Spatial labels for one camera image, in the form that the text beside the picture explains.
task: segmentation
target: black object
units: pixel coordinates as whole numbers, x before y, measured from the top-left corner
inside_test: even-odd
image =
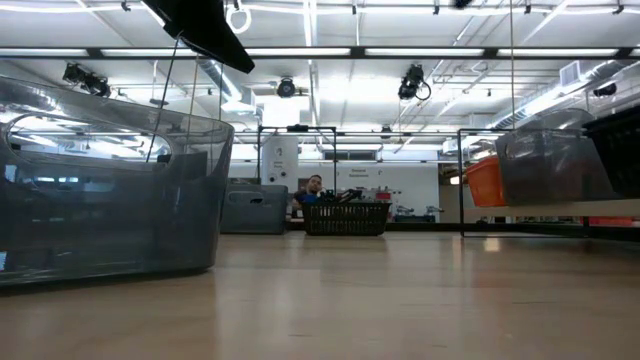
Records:
[[[418,90],[425,86],[429,90],[429,95],[419,97]],[[424,70],[422,65],[412,64],[407,74],[402,78],[400,89],[398,90],[400,100],[411,100],[414,97],[418,100],[427,100],[431,97],[431,87],[424,81]]]
[[[150,99],[149,102],[151,104],[153,104],[153,105],[156,105],[156,106],[160,106],[160,105],[167,106],[167,105],[169,105],[168,101],[166,101],[166,100],[162,101],[162,99]]]
[[[68,82],[71,85],[77,85],[84,81],[87,72],[80,69],[78,64],[67,64],[67,68],[64,70],[62,80]]]
[[[616,85],[616,83],[611,83],[605,87],[593,90],[593,95],[597,97],[611,96],[614,95],[617,91],[618,86]]]
[[[84,79],[84,84],[80,88],[91,95],[100,97],[111,96],[111,87],[109,87],[109,79],[98,78],[94,74],[88,74]]]
[[[318,197],[318,202],[321,203],[335,203],[336,202],[336,194],[333,190],[327,190],[323,193],[320,193],[320,197]]]
[[[349,189],[340,195],[338,202],[340,204],[345,204],[355,199],[362,199],[362,190]]]
[[[382,130],[380,130],[380,132],[392,132],[391,126],[389,126],[389,125],[383,126]],[[391,136],[380,136],[380,139],[389,140],[389,139],[391,139]]]
[[[144,0],[164,30],[194,51],[249,73],[255,64],[225,20],[222,0]]]
[[[598,150],[613,190],[625,197],[640,197],[640,159],[636,156],[640,107],[592,121],[584,128]]]
[[[458,9],[464,9],[465,7],[469,6],[469,4],[471,4],[473,0],[455,0],[453,2],[453,6],[455,6]]]
[[[309,125],[291,125],[287,126],[287,132],[309,132]]]
[[[281,98],[290,98],[296,94],[296,86],[293,84],[293,79],[284,78],[278,85],[278,96]]]
[[[111,88],[109,87],[109,79],[99,78],[90,71],[86,71],[78,64],[67,64],[62,80],[71,85],[80,85],[80,88],[91,95],[100,97],[109,97]]]
[[[157,162],[162,164],[168,164],[171,161],[171,154],[158,155]]]
[[[302,204],[309,235],[378,236],[384,233],[391,204]]]
[[[436,217],[433,215],[396,215],[393,220],[396,223],[435,223]]]

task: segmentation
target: black basket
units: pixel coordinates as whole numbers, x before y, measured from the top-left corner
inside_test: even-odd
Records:
[[[640,107],[633,107],[584,125],[593,139],[613,189],[640,197]]]
[[[378,236],[384,233],[391,204],[302,204],[309,235]]]

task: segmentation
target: overhead rail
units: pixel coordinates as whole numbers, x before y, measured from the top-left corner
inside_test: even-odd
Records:
[[[248,47],[252,59],[436,59],[510,60],[508,47],[351,46]],[[177,60],[196,60],[188,48],[178,48]],[[514,60],[640,60],[640,47],[515,47]],[[39,60],[171,60],[167,47],[0,47],[0,59]]]

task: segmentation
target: ceiling light fixture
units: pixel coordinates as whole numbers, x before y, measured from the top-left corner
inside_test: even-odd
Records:
[[[367,56],[481,56],[484,49],[412,49],[412,48],[370,48],[365,49]]]
[[[250,56],[348,56],[349,48],[252,48]]]
[[[514,56],[613,56],[618,49],[513,49]],[[511,57],[511,49],[498,50],[499,57]]]
[[[129,8],[133,10],[144,9],[144,7],[139,5],[130,5]],[[40,13],[40,14],[72,14],[72,13],[92,13],[92,12],[99,12],[99,11],[122,11],[122,7],[120,5],[111,5],[111,6],[92,6],[92,7],[80,7],[80,8],[73,8],[73,7],[45,8],[45,7],[0,5],[0,11]]]
[[[20,49],[0,48],[0,56],[68,56],[86,57],[85,49]]]
[[[106,57],[150,57],[173,56],[173,49],[103,49],[102,55]],[[196,56],[191,49],[177,49],[176,57]]]

